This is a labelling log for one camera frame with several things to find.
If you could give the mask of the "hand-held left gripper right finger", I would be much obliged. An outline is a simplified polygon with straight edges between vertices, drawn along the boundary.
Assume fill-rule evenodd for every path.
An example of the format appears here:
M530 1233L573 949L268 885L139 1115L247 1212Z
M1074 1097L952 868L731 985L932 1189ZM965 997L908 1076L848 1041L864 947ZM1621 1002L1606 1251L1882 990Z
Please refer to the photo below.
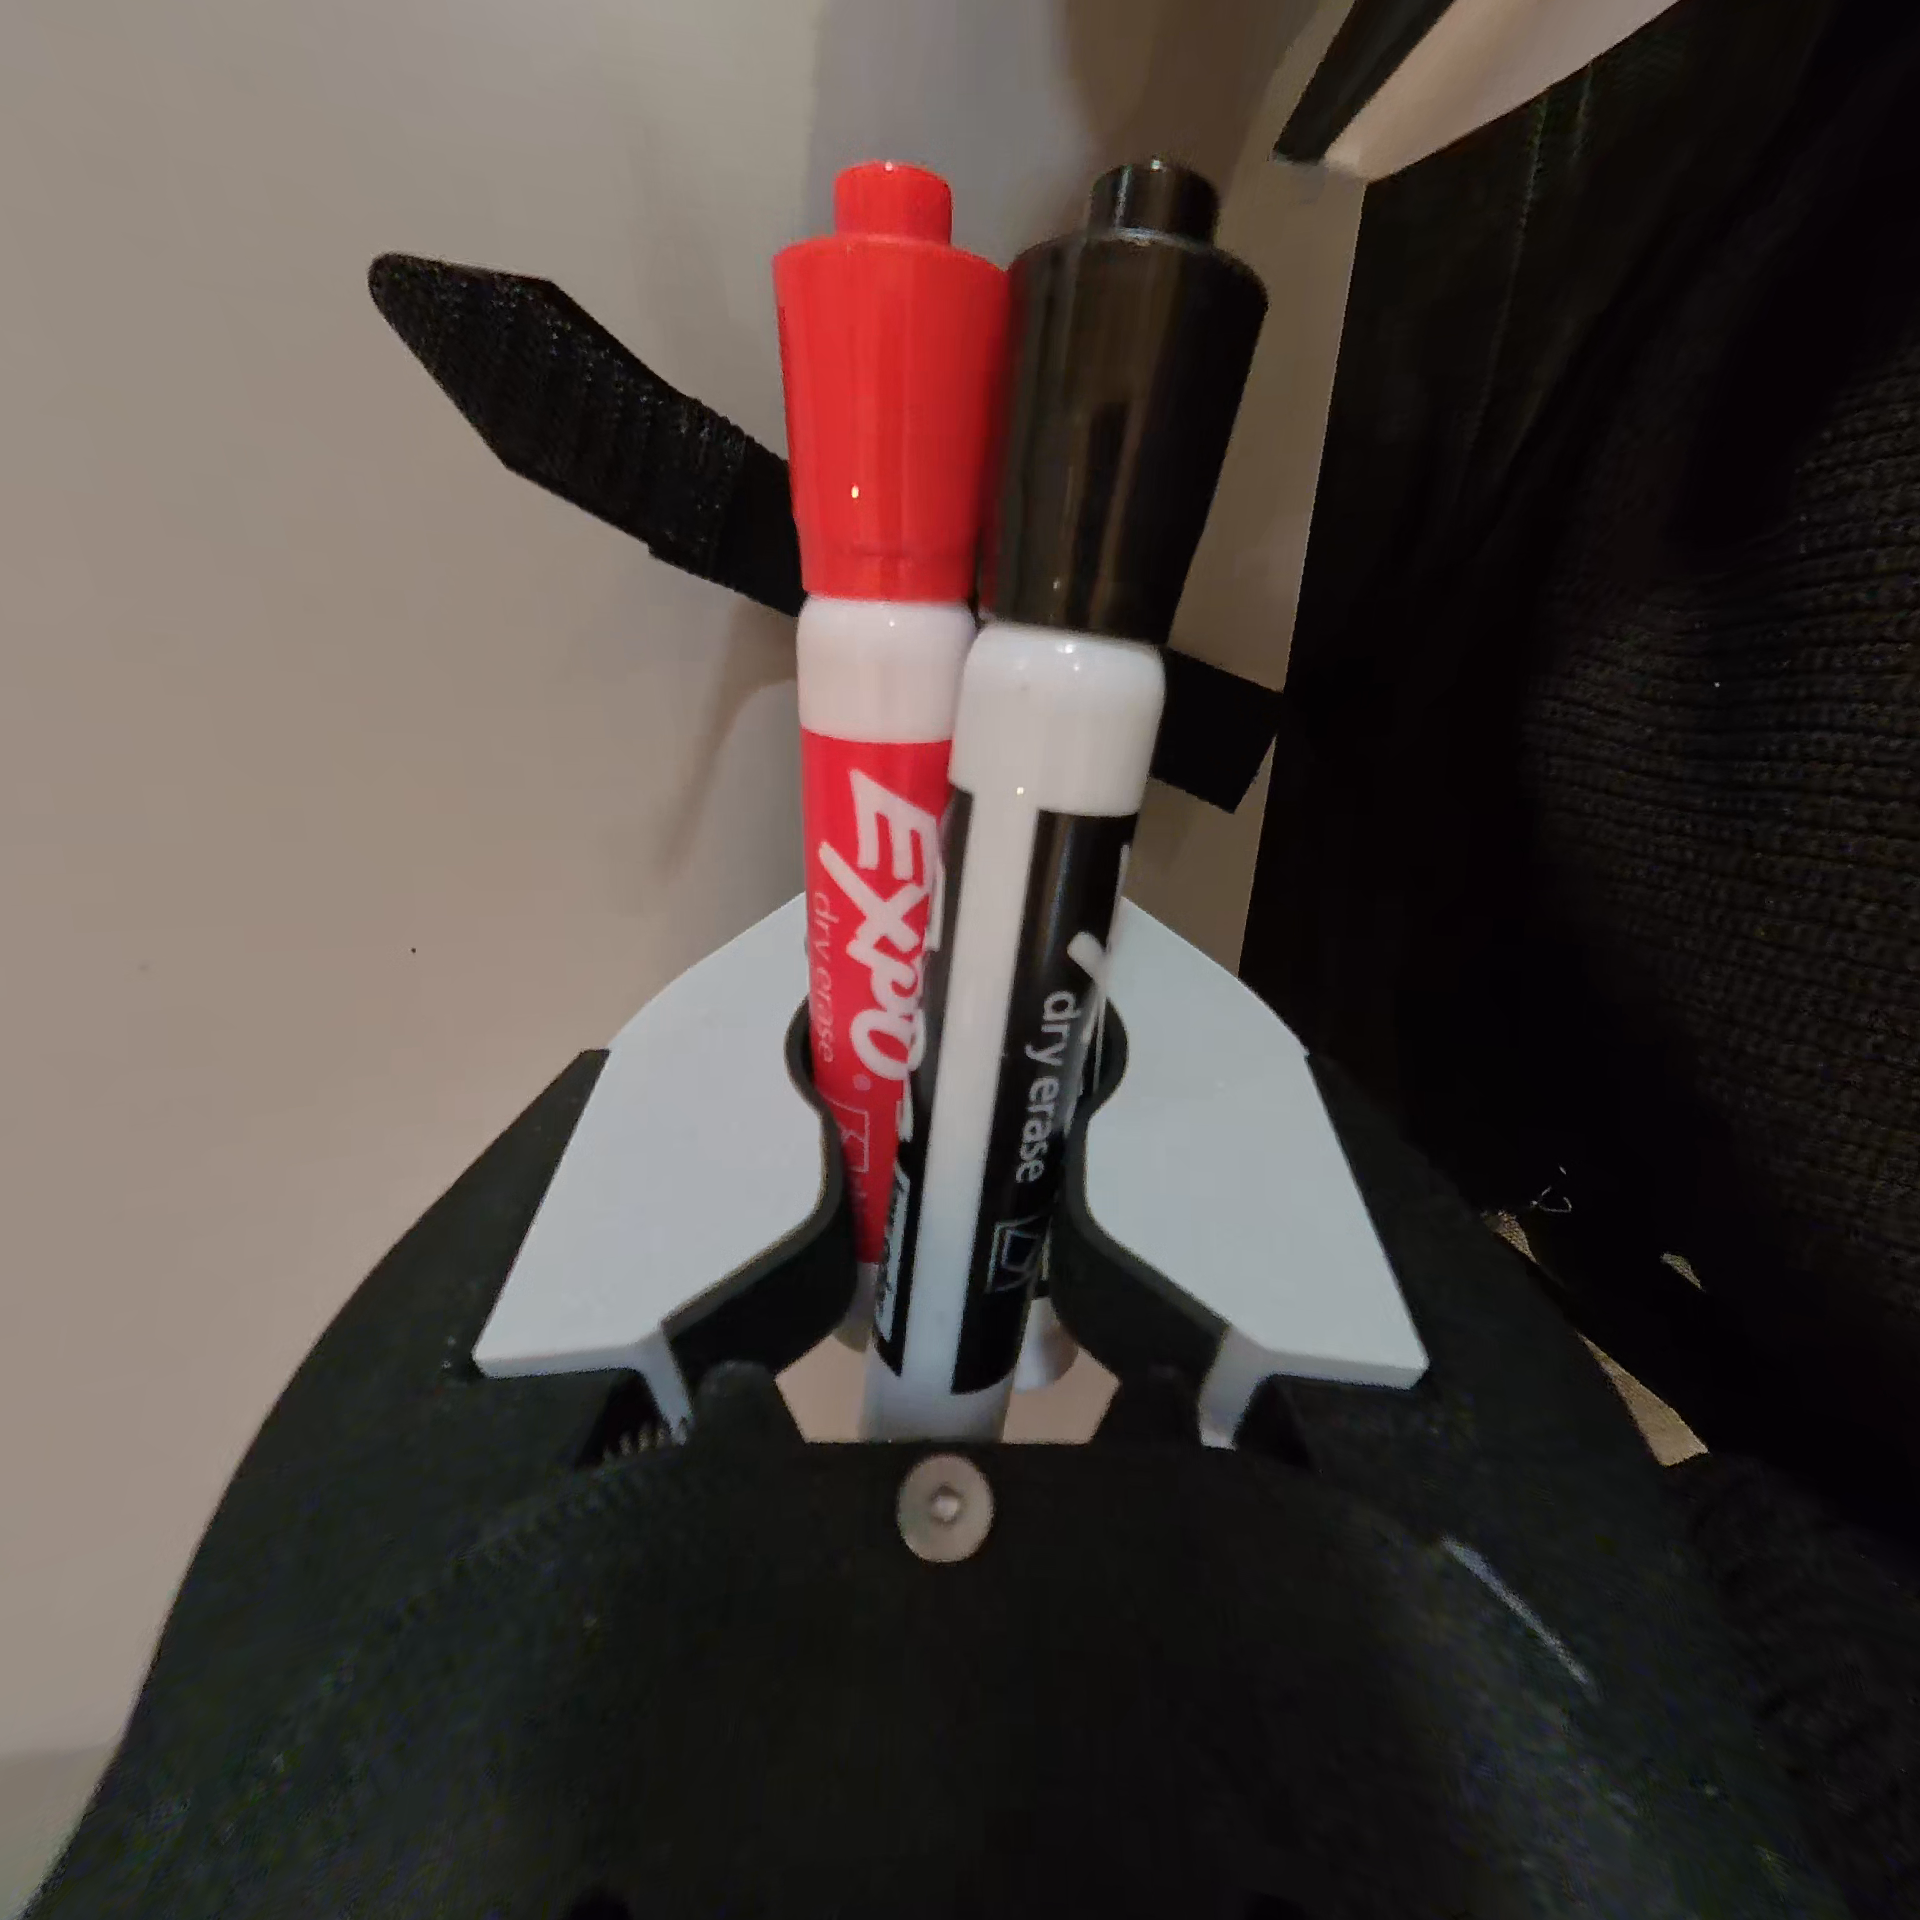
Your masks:
M1218 1450L1272 1382L1424 1381L1306 1045L1156 918L1115 922L1107 990L1054 1219L1068 1334L1115 1378L1181 1378Z

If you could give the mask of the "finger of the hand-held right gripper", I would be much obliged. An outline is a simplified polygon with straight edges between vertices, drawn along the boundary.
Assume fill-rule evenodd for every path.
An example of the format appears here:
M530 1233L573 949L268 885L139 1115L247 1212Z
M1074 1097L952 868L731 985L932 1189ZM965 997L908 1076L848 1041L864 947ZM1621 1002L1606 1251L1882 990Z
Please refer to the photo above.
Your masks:
M1666 2L1350 2L1272 153L1374 182L1613 51Z

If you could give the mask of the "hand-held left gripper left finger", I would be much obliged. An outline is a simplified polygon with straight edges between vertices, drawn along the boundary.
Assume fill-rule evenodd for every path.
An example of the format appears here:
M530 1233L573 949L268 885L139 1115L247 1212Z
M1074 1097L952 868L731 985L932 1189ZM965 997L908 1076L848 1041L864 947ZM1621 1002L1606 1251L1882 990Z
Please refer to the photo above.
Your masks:
M624 1022L471 1348L483 1375L636 1374L687 1421L716 1366L780 1374L842 1327L852 1213L807 1041L803 898Z

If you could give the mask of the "red dry erase marker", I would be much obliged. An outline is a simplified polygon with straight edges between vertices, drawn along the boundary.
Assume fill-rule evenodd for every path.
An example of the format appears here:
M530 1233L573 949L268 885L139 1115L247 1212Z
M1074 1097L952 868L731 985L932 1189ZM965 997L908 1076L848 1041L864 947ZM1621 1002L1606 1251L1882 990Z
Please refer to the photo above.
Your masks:
M800 822L812 1083L848 1172L854 1294L872 1326L901 1103L920 1055L932 898L1007 283L952 243L949 182L864 159L832 227L775 257L800 537Z

